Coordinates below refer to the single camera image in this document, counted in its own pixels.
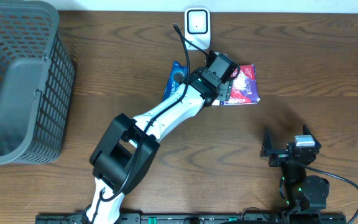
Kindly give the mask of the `purple red Carefree pack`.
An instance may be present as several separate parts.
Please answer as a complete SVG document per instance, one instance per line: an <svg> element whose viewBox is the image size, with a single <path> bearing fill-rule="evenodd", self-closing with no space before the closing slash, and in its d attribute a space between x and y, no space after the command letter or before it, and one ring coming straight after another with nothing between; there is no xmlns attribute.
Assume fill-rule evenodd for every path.
<svg viewBox="0 0 358 224"><path fill-rule="evenodd" d="M240 70L232 73L234 77L228 93L227 100L221 100L220 105L254 105L260 101L257 88L255 65L241 65Z"/></svg>

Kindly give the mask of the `blue Oreo packet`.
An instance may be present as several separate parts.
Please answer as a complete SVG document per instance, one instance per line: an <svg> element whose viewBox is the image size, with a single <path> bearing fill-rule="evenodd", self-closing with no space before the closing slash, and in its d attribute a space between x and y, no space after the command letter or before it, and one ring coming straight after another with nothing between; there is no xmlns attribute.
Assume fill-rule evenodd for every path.
<svg viewBox="0 0 358 224"><path fill-rule="evenodd" d="M174 61L172 70L163 93L163 100L171 97L179 88L179 86L187 78L188 69L186 66L182 66L179 62Z"/></svg>

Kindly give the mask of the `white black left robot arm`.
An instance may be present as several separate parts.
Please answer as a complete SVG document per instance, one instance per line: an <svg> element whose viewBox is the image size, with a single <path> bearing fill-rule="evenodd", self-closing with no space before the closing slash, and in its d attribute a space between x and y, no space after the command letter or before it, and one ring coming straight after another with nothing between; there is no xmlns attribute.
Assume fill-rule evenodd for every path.
<svg viewBox="0 0 358 224"><path fill-rule="evenodd" d="M118 220L124 196L144 178L161 140L184 120L211 106L221 87L233 81L240 66L222 53L210 51L206 66L178 79L176 92L148 112L133 118L116 116L93 151L96 190L86 211L88 223Z"/></svg>

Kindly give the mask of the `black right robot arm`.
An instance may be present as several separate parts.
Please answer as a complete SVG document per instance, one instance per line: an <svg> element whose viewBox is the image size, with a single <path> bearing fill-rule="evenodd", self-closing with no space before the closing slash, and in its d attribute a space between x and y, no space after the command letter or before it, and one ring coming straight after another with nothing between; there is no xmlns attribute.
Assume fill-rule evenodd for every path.
<svg viewBox="0 0 358 224"><path fill-rule="evenodd" d="M281 168L280 193L296 213L317 213L326 208L329 181L306 174L306 166L315 161L320 149L321 144L307 126L285 149L274 149L271 135L265 130L260 156L269 158L270 167Z"/></svg>

